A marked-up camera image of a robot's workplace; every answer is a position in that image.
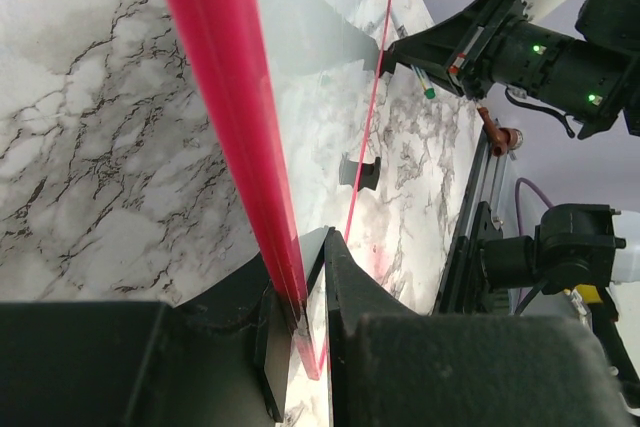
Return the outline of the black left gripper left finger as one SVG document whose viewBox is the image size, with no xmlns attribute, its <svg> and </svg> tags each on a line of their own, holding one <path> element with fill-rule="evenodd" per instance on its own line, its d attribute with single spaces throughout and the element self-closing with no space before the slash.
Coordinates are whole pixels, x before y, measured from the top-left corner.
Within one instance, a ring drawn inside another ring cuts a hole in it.
<svg viewBox="0 0 640 427">
<path fill-rule="evenodd" d="M 260 257 L 177 307 L 5 302 L 5 426 L 272 426 L 291 337 Z"/>
</svg>

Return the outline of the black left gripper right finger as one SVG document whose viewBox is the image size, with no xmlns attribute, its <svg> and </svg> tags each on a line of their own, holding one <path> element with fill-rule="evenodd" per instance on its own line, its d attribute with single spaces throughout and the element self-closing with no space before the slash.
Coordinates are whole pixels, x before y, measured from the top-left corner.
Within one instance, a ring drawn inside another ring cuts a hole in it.
<svg viewBox="0 0 640 427">
<path fill-rule="evenodd" d="M 423 316 L 324 243 L 334 426 L 626 426 L 596 338 L 562 317 Z"/>
</svg>

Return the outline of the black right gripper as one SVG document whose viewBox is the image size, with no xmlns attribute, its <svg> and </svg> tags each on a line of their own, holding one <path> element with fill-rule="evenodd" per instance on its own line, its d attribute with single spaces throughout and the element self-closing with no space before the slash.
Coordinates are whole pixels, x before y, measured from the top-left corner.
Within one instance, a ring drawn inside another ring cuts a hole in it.
<svg viewBox="0 0 640 427">
<path fill-rule="evenodd" d="M 442 62 L 409 55 L 447 54 Z M 382 72 L 397 64 L 416 67 L 459 97 L 480 100 L 495 84 L 530 91 L 530 22 L 523 0 L 474 0 L 421 32 L 399 39 L 382 53 Z"/>
</svg>

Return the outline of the white marker pen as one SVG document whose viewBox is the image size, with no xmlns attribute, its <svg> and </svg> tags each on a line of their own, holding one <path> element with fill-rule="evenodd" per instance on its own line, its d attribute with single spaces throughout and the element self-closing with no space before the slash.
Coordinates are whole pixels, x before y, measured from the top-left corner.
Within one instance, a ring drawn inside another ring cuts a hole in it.
<svg viewBox="0 0 640 427">
<path fill-rule="evenodd" d="M 412 70 L 420 81 L 425 97 L 428 99 L 433 99 L 436 96 L 435 89 L 426 72 L 416 66 L 412 66 Z"/>
</svg>

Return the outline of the pink framed whiteboard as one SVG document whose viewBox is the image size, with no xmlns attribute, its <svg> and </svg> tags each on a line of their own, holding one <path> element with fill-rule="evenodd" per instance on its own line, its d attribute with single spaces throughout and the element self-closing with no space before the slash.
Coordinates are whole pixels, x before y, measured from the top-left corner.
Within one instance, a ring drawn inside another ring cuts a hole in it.
<svg viewBox="0 0 640 427">
<path fill-rule="evenodd" d="M 327 358 L 306 287 L 326 233 L 351 230 L 391 0 L 167 0 L 301 362 Z"/>
</svg>

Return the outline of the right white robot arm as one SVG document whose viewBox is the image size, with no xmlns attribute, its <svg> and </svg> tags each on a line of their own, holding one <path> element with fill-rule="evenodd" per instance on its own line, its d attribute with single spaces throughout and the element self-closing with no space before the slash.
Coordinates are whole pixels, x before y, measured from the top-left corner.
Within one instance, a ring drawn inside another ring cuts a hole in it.
<svg viewBox="0 0 640 427">
<path fill-rule="evenodd" d="M 561 123 L 581 124 L 580 140 L 609 130 L 623 116 L 639 133 L 639 0 L 585 0 L 579 38 L 538 25 L 565 0 L 474 0 L 426 30 L 393 42 L 381 72 L 402 65 L 472 101 L 496 84 L 513 101 Z"/>
</svg>

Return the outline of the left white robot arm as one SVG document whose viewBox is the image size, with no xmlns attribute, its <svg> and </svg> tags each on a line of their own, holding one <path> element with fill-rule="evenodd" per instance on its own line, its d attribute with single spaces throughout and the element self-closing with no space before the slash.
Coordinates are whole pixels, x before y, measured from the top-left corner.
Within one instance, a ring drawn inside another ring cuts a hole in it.
<svg viewBox="0 0 640 427">
<path fill-rule="evenodd" d="M 506 238 L 481 203 L 421 316 L 329 231 L 335 426 L 635 426 L 639 378 L 606 295 L 639 244 L 628 213 L 549 209 Z M 291 337 L 260 257 L 179 307 L 5 303 L 5 426 L 272 426 Z"/>
</svg>

